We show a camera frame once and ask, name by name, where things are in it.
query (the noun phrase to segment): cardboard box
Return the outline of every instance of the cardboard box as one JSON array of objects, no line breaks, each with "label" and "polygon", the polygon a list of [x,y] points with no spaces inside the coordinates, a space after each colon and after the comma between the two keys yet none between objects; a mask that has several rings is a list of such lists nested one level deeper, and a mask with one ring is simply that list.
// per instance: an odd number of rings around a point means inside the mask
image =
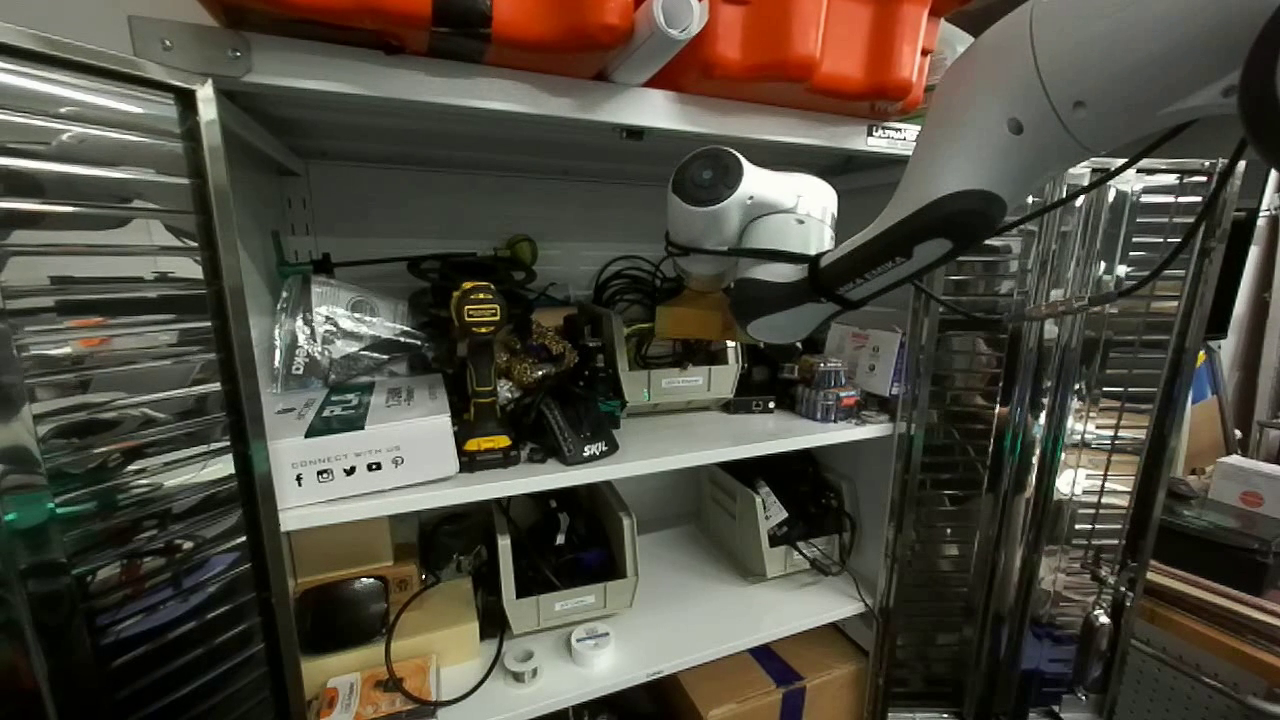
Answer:
[{"label": "cardboard box", "polygon": [[835,627],[790,635],[671,681],[686,720],[866,720],[868,658]]},{"label": "cardboard box", "polygon": [[[479,654],[479,619],[476,619],[476,596],[468,575],[446,581],[439,589],[422,596],[398,627],[398,654],[391,654],[398,662],[437,658],[439,668],[450,668],[450,662],[468,662],[476,654]],[[368,673],[380,662],[384,662],[384,639],[343,646],[343,650],[306,654],[306,690],[325,689],[325,681],[331,677]]]},{"label": "cardboard box", "polygon": [[380,377],[268,397],[277,502],[456,474],[450,392],[439,377]]},{"label": "cardboard box", "polygon": [[1224,455],[1214,466],[1210,498],[1280,521],[1280,463]]},{"label": "cardboard box", "polygon": [[331,523],[290,536],[292,575],[398,562],[391,521]]},{"label": "cardboard box", "polygon": [[736,321],[721,288],[687,288],[675,298],[655,305],[651,330],[667,340],[736,340]]},{"label": "cardboard box", "polygon": [[[430,658],[404,658],[398,662],[401,682],[411,695],[433,695],[433,662]],[[380,720],[398,710],[411,710],[418,704],[388,689],[384,668],[331,677],[325,690],[317,695],[317,720]]]}]

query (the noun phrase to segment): white box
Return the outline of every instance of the white box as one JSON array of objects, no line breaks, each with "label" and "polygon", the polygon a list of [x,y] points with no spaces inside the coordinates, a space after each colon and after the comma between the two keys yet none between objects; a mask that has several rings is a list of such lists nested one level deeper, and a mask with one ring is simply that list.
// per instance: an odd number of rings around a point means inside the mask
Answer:
[{"label": "white box", "polygon": [[1224,455],[1214,466],[1210,496],[1280,521],[1280,463]]},{"label": "white box", "polygon": [[380,377],[268,399],[277,502],[325,502],[456,474],[439,377]]},{"label": "white box", "polygon": [[723,466],[708,466],[702,482],[702,521],[708,536],[736,561],[752,581],[806,571],[806,557],[793,549],[773,549],[767,532],[790,521],[779,498],[752,493]]}]

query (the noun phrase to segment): plastic bin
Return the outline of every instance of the plastic bin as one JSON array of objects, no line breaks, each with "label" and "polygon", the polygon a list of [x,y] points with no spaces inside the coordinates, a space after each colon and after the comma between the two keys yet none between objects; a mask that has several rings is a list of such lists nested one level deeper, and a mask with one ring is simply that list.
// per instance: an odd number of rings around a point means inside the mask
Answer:
[{"label": "plastic bin", "polygon": [[219,25],[430,51],[433,0],[205,0]]},{"label": "plastic bin", "polygon": [[939,15],[965,0],[711,0],[660,87],[851,116],[926,99]]},{"label": "plastic bin", "polygon": [[238,28],[595,76],[638,33],[634,0],[205,0]]}]

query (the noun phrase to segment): shelf bracket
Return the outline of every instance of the shelf bracket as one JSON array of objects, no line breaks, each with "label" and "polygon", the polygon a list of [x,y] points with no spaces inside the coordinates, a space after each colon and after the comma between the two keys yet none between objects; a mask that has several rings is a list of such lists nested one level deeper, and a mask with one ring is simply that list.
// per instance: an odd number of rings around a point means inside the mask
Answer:
[{"label": "shelf bracket", "polygon": [[252,43],[241,33],[175,25],[158,15],[127,15],[133,57],[197,73],[197,76],[249,76]]}]

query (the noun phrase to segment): black cable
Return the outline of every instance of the black cable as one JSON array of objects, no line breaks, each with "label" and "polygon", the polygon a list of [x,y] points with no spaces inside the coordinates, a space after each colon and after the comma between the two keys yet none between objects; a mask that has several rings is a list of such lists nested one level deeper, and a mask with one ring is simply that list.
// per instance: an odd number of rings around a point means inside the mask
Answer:
[{"label": "black cable", "polygon": [[1215,182],[1210,186],[1210,195],[1201,200],[1201,213],[1196,221],[1186,228],[1186,236],[1175,238],[1174,250],[1162,256],[1162,262],[1152,262],[1140,280],[1116,288],[1116,290],[1101,290],[1101,297],[1090,297],[1082,305],[1070,305],[1070,306],[1050,306],[1050,310],[1021,310],[1021,314],[988,314],[988,310],[973,310],[973,306],[959,306],[957,298],[943,298],[936,297],[934,288],[918,282],[919,297],[930,297],[934,305],[949,306],[953,314],[965,314],[965,321],[982,321],[982,323],[1036,323],[1036,321],[1059,321],[1059,314],[1082,314],[1090,306],[1101,306],[1101,305],[1116,305],[1116,298],[1130,298],[1137,290],[1144,290],[1147,282],[1156,282],[1174,258],[1179,258],[1196,236],[1205,232],[1214,206],[1219,203],[1219,195],[1230,192],[1239,160],[1246,160],[1250,142],[1239,139],[1230,154],[1230,162],[1219,168]]},{"label": "black cable", "polygon": [[418,707],[451,707],[451,704],[466,704],[466,701],[472,701],[484,682],[487,682],[487,677],[497,673],[497,662],[504,658],[504,643],[508,643],[508,633],[501,633],[497,635],[497,646],[491,646],[491,658],[487,658],[487,668],[484,668],[484,677],[468,689],[468,690],[460,690],[460,695],[446,695],[446,701],[433,701],[433,695],[418,695],[411,689],[404,689],[404,681],[398,677],[398,662],[391,662],[391,646],[398,646],[398,627],[401,627],[401,616],[422,599],[422,596],[430,596],[437,584],[433,581],[426,581],[401,609],[398,609],[398,616],[391,616],[391,622],[388,622],[388,635],[384,635],[384,673],[388,673],[388,689],[391,690],[401,690],[410,704],[418,704]]},{"label": "black cable", "polygon": [[1165,133],[1165,135],[1156,135],[1152,142],[1137,146],[1125,162],[1116,162],[1116,168],[1101,173],[1098,180],[1090,180],[1090,182],[1071,186],[1070,195],[1059,195],[1059,200],[1053,200],[1053,203],[1041,203],[1041,206],[1031,206],[1031,213],[1025,213],[1025,216],[1015,216],[1015,221],[1001,224],[991,236],[1015,232],[1015,228],[1036,224],[1041,216],[1050,216],[1050,213],[1057,213],[1057,206],[1076,203],[1082,195],[1090,195],[1090,192],[1098,192],[1098,186],[1113,182],[1113,180],[1116,180],[1116,175],[1125,175],[1131,162],[1147,160],[1156,146],[1165,146],[1167,139],[1175,139],[1175,135],[1179,135],[1179,133],[1190,133],[1190,128],[1193,128],[1193,122],[1175,122],[1175,128],[1167,128],[1167,133]]}]

